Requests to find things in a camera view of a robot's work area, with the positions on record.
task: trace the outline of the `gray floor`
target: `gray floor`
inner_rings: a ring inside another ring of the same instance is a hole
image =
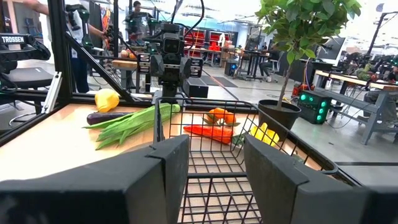
[[[19,67],[42,67],[49,73],[54,72],[52,64],[41,61],[26,61],[19,63]],[[212,68],[205,65],[204,70],[214,77],[225,77],[223,68]],[[89,83],[99,85],[106,83],[102,78],[89,77]],[[232,83],[238,88],[226,88],[227,91],[220,86],[209,86],[209,98],[234,100],[234,96],[239,100],[257,103],[259,100],[277,98],[282,88],[282,82],[266,83],[259,80],[232,80]],[[290,81],[287,87],[286,96],[290,96],[294,82]],[[31,106],[22,106],[21,111],[15,110],[10,106],[0,108],[0,116],[2,128],[8,123],[10,117],[18,114],[27,113],[33,110]],[[351,114],[355,114],[358,110],[350,109]],[[314,147],[323,155],[327,156],[334,162],[341,164],[340,166],[348,174],[352,175],[365,185],[386,185],[398,186],[396,173],[398,166],[351,166],[347,162],[398,162],[398,147],[393,144],[394,134],[373,134],[369,144],[364,146],[360,144],[364,126],[360,126],[356,121],[350,121],[344,128],[340,128],[348,122],[347,118],[338,116],[336,119],[329,119],[329,124],[313,125],[299,118],[292,128],[292,131],[302,138],[309,145]]]

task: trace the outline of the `red pepper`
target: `red pepper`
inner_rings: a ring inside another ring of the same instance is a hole
[[[224,144],[231,142],[232,130],[226,127],[205,126],[200,124],[184,126],[184,130],[220,141]]]

